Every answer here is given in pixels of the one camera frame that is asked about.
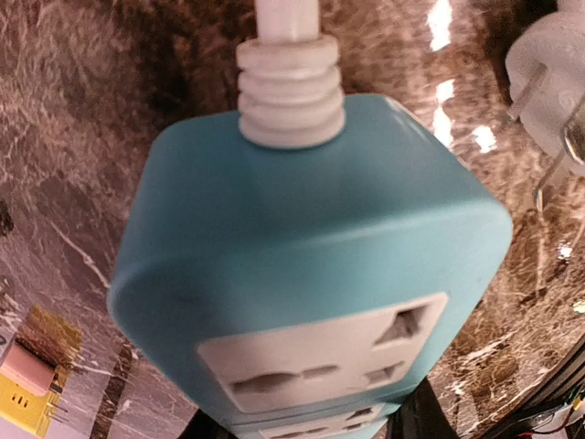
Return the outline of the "yellow cube plug adapter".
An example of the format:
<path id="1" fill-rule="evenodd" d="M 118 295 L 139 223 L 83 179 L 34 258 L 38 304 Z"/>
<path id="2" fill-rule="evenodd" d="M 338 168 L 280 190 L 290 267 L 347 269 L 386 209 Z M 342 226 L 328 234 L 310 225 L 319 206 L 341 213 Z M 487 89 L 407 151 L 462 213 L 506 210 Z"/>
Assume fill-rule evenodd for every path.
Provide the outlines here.
<path id="1" fill-rule="evenodd" d="M 12 337 L 1 336 L 1 357 L 18 343 L 49 365 L 55 376 L 44 396 L 35 396 L 1 373 L 1 418 L 35 438 L 47 436 L 53 423 L 67 424 L 63 393 L 80 351 L 82 334 L 65 319 L 33 305 Z"/>

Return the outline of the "teal power strip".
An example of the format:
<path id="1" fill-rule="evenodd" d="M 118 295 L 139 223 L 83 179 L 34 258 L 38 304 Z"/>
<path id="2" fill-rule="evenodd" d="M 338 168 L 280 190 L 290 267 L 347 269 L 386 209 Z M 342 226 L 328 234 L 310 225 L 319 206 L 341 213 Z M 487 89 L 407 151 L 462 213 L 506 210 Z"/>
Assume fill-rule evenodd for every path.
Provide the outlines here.
<path id="1" fill-rule="evenodd" d="M 315 148 L 224 112 L 154 140 L 117 256 L 120 330 L 239 438 L 370 438 L 449 347 L 513 236 L 419 121 L 346 99 Z"/>

